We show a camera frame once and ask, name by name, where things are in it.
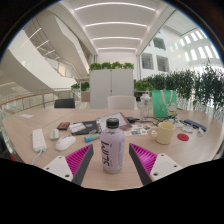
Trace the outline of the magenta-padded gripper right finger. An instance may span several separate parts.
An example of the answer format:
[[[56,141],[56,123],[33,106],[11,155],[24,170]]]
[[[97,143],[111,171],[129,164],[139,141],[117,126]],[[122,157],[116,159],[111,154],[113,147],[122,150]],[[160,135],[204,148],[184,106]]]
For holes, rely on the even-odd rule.
[[[129,144],[129,154],[143,185],[170,175],[182,167],[165,153],[155,154],[141,146]]]

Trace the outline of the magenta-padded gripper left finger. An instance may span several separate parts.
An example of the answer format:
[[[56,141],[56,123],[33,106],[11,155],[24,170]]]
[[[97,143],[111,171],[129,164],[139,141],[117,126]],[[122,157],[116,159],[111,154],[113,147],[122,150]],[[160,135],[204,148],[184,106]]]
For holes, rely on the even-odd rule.
[[[92,156],[93,145],[90,144],[68,156],[57,156],[44,167],[44,170],[76,185],[81,185]]]

